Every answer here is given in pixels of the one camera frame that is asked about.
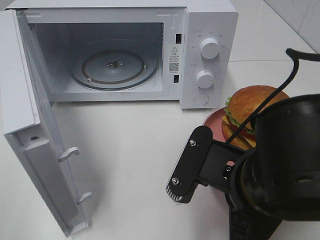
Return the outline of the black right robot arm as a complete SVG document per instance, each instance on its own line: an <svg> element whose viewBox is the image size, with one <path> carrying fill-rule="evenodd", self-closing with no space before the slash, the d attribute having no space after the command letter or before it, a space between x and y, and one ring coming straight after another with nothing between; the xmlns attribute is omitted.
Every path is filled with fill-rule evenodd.
<svg viewBox="0 0 320 240"><path fill-rule="evenodd" d="M268 240L284 220L320 219L320 96L277 102L252 124L256 147L231 175L232 240Z"/></svg>

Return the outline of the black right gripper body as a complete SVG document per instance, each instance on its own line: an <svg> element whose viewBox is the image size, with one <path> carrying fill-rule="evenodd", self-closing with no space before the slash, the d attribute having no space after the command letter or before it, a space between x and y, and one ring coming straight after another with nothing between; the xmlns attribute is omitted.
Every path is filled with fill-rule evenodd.
<svg viewBox="0 0 320 240"><path fill-rule="evenodd" d="M255 209L246 198L243 169L255 150L246 151L232 168L229 186L225 194L229 206L229 238L231 240L268 240L282 220L265 215Z"/></svg>

